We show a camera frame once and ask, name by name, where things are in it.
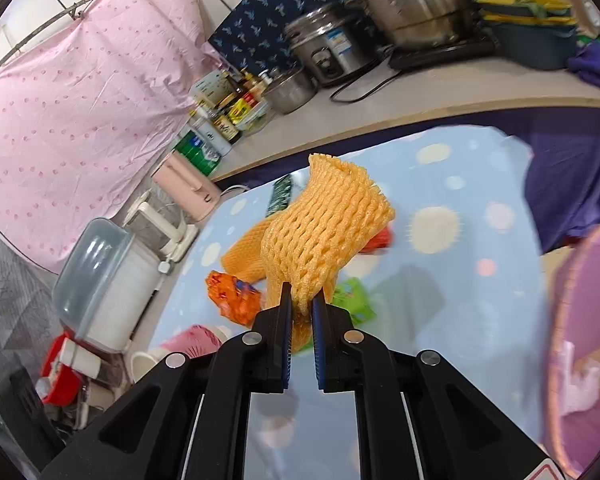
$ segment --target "purple cloth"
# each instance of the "purple cloth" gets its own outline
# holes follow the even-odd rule
[[[583,81],[600,88],[600,43],[594,41],[583,47],[568,61],[568,69]]]
[[[260,186],[304,168],[310,153],[343,155],[444,124],[495,126],[531,146],[525,198],[543,251],[559,246],[565,235],[585,236],[600,223],[600,108],[498,110],[396,126],[279,158],[219,185]]]

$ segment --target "yellow label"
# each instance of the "yellow label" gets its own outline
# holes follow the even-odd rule
[[[214,121],[215,126],[220,130],[220,133],[224,136],[226,140],[233,139],[237,134],[240,133],[240,130],[234,126],[234,124],[227,119],[224,115],[219,116]]]
[[[242,118],[251,111],[251,105],[244,99],[238,99],[229,110],[229,118],[232,122],[239,123]]]

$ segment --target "screw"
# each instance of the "screw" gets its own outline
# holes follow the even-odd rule
[[[262,336],[258,332],[247,332],[242,336],[242,342],[245,345],[257,345],[262,341]]]
[[[187,358],[184,357],[184,354],[176,352],[174,354],[167,355],[167,358],[165,359],[164,363],[169,368],[180,368],[186,361]]]
[[[429,366],[435,366],[440,362],[440,354],[433,350],[425,350],[420,354],[420,360]]]
[[[344,341],[346,341],[347,343],[362,343],[364,338],[365,335],[362,332],[360,332],[360,330],[347,330],[344,333]]]

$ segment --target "countertop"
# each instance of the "countertop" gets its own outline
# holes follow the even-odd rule
[[[395,72],[382,64],[343,91],[362,95]],[[286,155],[392,126],[472,112],[531,107],[600,108],[600,89],[567,71],[543,72],[490,57],[421,70],[355,104],[335,104],[333,89],[275,117],[236,143],[211,175],[218,181]]]

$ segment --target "red container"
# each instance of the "red container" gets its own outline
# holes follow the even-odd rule
[[[41,377],[48,377],[51,373],[51,363],[60,353],[65,338],[71,339],[65,332],[56,337],[51,343],[49,352],[46,354],[45,362],[42,365],[42,371],[40,372]],[[82,377],[80,374],[68,366],[61,364],[58,378],[56,379],[56,382],[52,384],[51,391],[49,391],[48,395],[42,399],[42,402],[43,404],[67,406],[75,399],[75,396],[80,390],[80,386],[82,386]]]

